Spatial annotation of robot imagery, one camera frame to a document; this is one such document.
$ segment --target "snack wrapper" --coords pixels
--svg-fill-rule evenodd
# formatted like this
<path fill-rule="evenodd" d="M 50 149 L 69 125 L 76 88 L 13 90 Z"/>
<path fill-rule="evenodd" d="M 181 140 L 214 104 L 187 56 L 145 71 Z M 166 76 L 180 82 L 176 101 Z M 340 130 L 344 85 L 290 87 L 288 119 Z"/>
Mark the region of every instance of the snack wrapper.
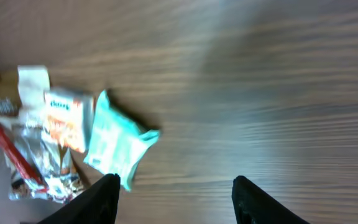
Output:
<path fill-rule="evenodd" d="M 131 190 L 140 159 L 159 136 L 160 131 L 146 131 L 111 105 L 105 90 L 96 104 L 89 153 L 84 163 L 102 174 L 118 174 L 124 188 Z"/>
<path fill-rule="evenodd" d="M 84 191 L 70 151 L 42 138 L 49 86 L 43 66 L 0 71 L 0 147 L 11 169 L 11 200 L 65 203 Z"/>
<path fill-rule="evenodd" d="M 44 139 L 84 153 L 91 138 L 93 97 L 61 88 L 45 92 Z"/>

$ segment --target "food package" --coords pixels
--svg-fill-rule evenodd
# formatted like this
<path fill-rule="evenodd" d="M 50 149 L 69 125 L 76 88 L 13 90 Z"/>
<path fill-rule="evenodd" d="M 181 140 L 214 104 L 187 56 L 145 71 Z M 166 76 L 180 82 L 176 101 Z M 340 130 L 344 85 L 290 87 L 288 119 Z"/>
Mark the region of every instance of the food package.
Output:
<path fill-rule="evenodd" d="M 25 155 L 29 164 L 35 166 L 47 189 L 42 194 L 38 188 L 27 185 L 29 190 L 34 190 L 34 196 L 29 195 L 20 190 L 26 189 L 26 186 L 19 185 L 17 188 L 17 180 L 12 179 L 11 199 L 30 196 L 65 203 L 84 191 L 80 176 L 71 160 L 70 150 L 60 147 L 57 142 L 44 141 L 41 137 L 43 131 L 39 128 L 14 127 L 12 131 L 15 147 Z"/>
<path fill-rule="evenodd" d="M 61 88 L 45 92 L 44 139 L 84 153 L 93 123 L 93 96 Z"/>
<path fill-rule="evenodd" d="M 96 104 L 89 152 L 84 162 L 102 174 L 119 174 L 121 185 L 131 190 L 140 159 L 159 136 L 160 131 L 145 131 L 111 105 L 105 90 Z"/>
<path fill-rule="evenodd" d="M 49 86 L 48 71 L 43 66 L 0 71 L 0 116 L 14 118 L 21 109 L 43 106 L 44 91 Z"/>
<path fill-rule="evenodd" d="M 0 147 L 11 169 L 11 200 L 43 198 L 63 203 L 84 190 L 70 151 L 42 138 L 44 93 L 49 86 L 43 66 L 0 72 Z"/>

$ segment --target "mint green packet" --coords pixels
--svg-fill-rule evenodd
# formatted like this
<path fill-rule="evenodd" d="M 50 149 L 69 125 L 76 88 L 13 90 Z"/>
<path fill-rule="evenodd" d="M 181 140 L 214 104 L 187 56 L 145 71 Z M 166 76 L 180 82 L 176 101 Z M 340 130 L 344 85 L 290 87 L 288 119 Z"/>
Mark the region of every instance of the mint green packet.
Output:
<path fill-rule="evenodd" d="M 118 174 L 121 185 L 131 191 L 139 161 L 160 137 L 160 131 L 143 128 L 110 104 L 104 90 L 96 104 L 88 155 L 84 163 L 102 174 Z"/>

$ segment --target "crumpled wrapper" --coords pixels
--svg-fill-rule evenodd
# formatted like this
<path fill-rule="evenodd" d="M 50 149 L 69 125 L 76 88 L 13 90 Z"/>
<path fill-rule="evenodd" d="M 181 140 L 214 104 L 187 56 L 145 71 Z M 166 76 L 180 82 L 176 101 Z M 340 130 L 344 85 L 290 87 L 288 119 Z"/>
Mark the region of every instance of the crumpled wrapper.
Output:
<path fill-rule="evenodd" d="M 43 66 L 0 71 L 0 147 L 11 169 L 11 200 L 65 203 L 84 191 L 70 151 L 42 138 L 49 89 Z"/>
<path fill-rule="evenodd" d="M 44 141 L 41 138 L 41 129 L 14 127 L 12 132 L 15 147 L 42 177 L 47 189 L 43 190 L 42 185 L 18 178 L 13 167 L 12 189 L 9 193 L 11 200 L 42 198 L 65 203 L 84 191 L 80 176 L 71 160 L 70 150 L 61 148 L 57 142 Z"/>

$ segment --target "wood grain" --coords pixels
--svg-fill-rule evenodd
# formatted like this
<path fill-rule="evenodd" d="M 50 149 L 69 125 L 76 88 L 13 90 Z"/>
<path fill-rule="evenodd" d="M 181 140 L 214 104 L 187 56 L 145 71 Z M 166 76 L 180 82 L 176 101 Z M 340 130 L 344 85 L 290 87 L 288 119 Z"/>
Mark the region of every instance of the wood grain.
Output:
<path fill-rule="evenodd" d="M 235 223 L 237 175 L 311 223 L 358 223 L 358 1 L 0 1 L 0 68 L 17 64 L 162 127 L 117 223 Z M 0 151 L 0 223 L 59 208 L 8 202 L 8 182 Z"/>

